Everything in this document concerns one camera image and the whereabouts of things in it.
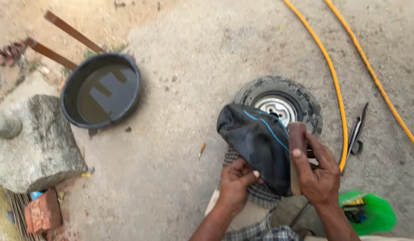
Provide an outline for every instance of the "sandpaper block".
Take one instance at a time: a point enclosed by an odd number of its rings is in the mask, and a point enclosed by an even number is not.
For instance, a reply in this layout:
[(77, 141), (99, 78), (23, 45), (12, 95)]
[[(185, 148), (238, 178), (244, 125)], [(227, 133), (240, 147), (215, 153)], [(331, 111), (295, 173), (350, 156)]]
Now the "sandpaper block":
[(289, 158), (290, 158), (290, 190), (293, 195), (302, 195), (299, 183), (299, 171), (292, 158), (292, 151), (300, 149), (307, 155), (307, 142), (304, 133), (307, 131), (302, 122), (291, 122), (288, 124), (289, 132)]

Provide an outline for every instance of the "dirt ground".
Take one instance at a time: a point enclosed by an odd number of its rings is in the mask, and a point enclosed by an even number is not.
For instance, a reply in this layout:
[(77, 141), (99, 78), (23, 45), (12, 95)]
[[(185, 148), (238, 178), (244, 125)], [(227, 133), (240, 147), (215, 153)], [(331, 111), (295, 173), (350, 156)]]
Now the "dirt ground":
[[(360, 190), (385, 198), (397, 224), (381, 235), (414, 238), (414, 146), (327, 6), (321, 0), (293, 2), (330, 54), (347, 122), (351, 125), (363, 104), (370, 103), (361, 135), (365, 149), (351, 157), (340, 192)], [(414, 134), (414, 0), (334, 2)], [(70, 20), (63, 19), (95, 42), (115, 43), (105, 41), (109, 34), (101, 28), (95, 39), (96, 30), (81, 24), (91, 21), (86, 11), (94, 7), (61, 4), (70, 10), (60, 13), (52, 6), (56, 14), (68, 13)], [(96, 172), (58, 187), (66, 192), (66, 202), (61, 205), (65, 225), (56, 230), (52, 240), (188, 240), (203, 220), (220, 179), (226, 144), (215, 130), (217, 116), (245, 83), (259, 76), (283, 75), (304, 85), (322, 108), (321, 141), (337, 159), (341, 153), (341, 119), (326, 61), (283, 2), (186, 0), (164, 3), (168, 8), (159, 14), (154, 2), (149, 6), (155, 16), (119, 28), (124, 8), (115, 10), (113, 3), (108, 3), (93, 10), (93, 14), (105, 11), (98, 26), (107, 25), (108, 11), (114, 16), (116, 31), (126, 29), (116, 42), (126, 42), (125, 53), (136, 59), (142, 92), (135, 112), (121, 123), (93, 137), (86, 129), (72, 127), (86, 164)], [(56, 32), (61, 37), (60, 30), (51, 31), (46, 22), (40, 24), (44, 10), (36, 11), (39, 26), (50, 31), (39, 41), (52, 41), (48, 36)], [(79, 16), (85, 21), (72, 22)], [(61, 45), (64, 40), (72, 43), (70, 37), (63, 38)], [(82, 59), (86, 49), (72, 45), (74, 48), (61, 48), (72, 50), (66, 56), (73, 61)], [(197, 161), (204, 142), (206, 149)], [(289, 224), (305, 202), (303, 197), (283, 198), (273, 225)], [(313, 209), (297, 227), (324, 234)]]
[[(127, 45), (126, 37), (133, 27), (144, 26), (181, 1), (121, 0), (117, 3), (125, 6), (115, 8), (113, 0), (0, 0), (0, 48), (31, 36), (74, 63), (80, 63), (87, 47), (44, 19), (47, 10), (95, 43), (112, 48)], [(49, 84), (60, 88), (64, 80), (63, 68), (28, 49), (13, 68), (0, 67), (0, 74), (6, 81), (0, 88), (0, 102), (16, 83), (41, 66), (50, 69)]]

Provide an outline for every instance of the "brick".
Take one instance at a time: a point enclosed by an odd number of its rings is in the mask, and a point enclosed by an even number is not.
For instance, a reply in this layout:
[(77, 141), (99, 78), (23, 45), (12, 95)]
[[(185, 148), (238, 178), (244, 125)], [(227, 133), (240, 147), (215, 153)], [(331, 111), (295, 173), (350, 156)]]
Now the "brick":
[(30, 202), (24, 209), (24, 215), (28, 233), (39, 234), (60, 227), (63, 222), (55, 190), (48, 189)]

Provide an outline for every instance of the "yellow hose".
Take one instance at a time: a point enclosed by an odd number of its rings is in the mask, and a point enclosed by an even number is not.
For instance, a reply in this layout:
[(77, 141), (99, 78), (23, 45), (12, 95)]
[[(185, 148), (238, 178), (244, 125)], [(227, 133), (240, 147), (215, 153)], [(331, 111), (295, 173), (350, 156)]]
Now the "yellow hose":
[(318, 47), (320, 48), (321, 52), (324, 55), (324, 58), (326, 59), (327, 64), (329, 65), (330, 73), (332, 74), (333, 78), (333, 84), (335, 84), (335, 90), (336, 90), (336, 96), (338, 97), (338, 104), (339, 104), (339, 112), (341, 113), (341, 121), (342, 121), (342, 135), (344, 138), (343, 144), (342, 144), (342, 156), (341, 161), (339, 162), (339, 168), (341, 169), (341, 172), (344, 169), (345, 161), (347, 158), (347, 148), (348, 148), (348, 133), (347, 133), (347, 119), (345, 119), (345, 111), (344, 111), (344, 104), (342, 102), (342, 96), (341, 91), (339, 89), (339, 83), (338, 78), (336, 77), (335, 69), (333, 68), (332, 61), (329, 58), (329, 55), (326, 52), (326, 49), (324, 49), (323, 44), (320, 42), (320, 40), (315, 35), (314, 31), (311, 29), (308, 22), (305, 20), (304, 17), (296, 10), (295, 7), (288, 1), (283, 0), (285, 4), (295, 13), (295, 15), (301, 20), (301, 22), (304, 24), (305, 28), (308, 30), (308, 32), (313, 37), (314, 41), (317, 43)]
[(324, 2), (329, 6), (330, 10), (335, 14), (335, 16), (339, 19), (345, 30), (347, 31), (348, 35), (350, 36), (351, 41), (353, 41), (354, 46), (356, 47), (357, 51), (359, 52), (360, 57), (362, 58), (363, 62), (365, 62), (366, 68), (369, 71), (369, 74), (372, 77), (372, 80), (375, 82), (375, 84), (378, 87), (378, 90), (380, 91), (381, 95), (384, 98), (384, 101), (386, 101), (387, 106), (389, 107), (390, 111), (393, 113), (393, 116), (396, 118), (397, 122), (402, 127), (403, 131), (405, 131), (406, 135), (409, 137), (409, 139), (414, 144), (414, 136), (412, 135), (411, 131), (406, 127), (405, 123), (403, 122), (402, 118), (400, 118), (399, 114), (397, 113), (396, 109), (394, 108), (392, 102), (388, 98), (386, 92), (384, 91), (381, 83), (378, 81), (377, 76), (375, 75), (374, 70), (372, 69), (371, 65), (369, 64), (368, 59), (365, 56), (365, 53), (362, 50), (362, 47), (360, 47), (359, 42), (356, 39), (356, 36), (354, 35), (353, 31), (351, 31), (348, 24), (345, 22), (344, 18), (341, 16), (341, 14), (338, 12), (338, 10), (333, 6), (333, 4), (329, 0), (324, 0)]

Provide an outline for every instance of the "green plastic bag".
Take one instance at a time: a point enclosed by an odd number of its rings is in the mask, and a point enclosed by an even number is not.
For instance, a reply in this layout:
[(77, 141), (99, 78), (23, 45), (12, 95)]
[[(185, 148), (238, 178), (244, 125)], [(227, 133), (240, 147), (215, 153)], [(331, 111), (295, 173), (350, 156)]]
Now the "green plastic bag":
[(396, 215), (389, 202), (370, 193), (360, 191), (350, 191), (339, 195), (339, 206), (343, 206), (355, 200), (363, 198), (365, 200), (366, 221), (350, 225), (358, 236), (368, 235), (377, 232), (387, 232), (392, 230), (396, 224)]

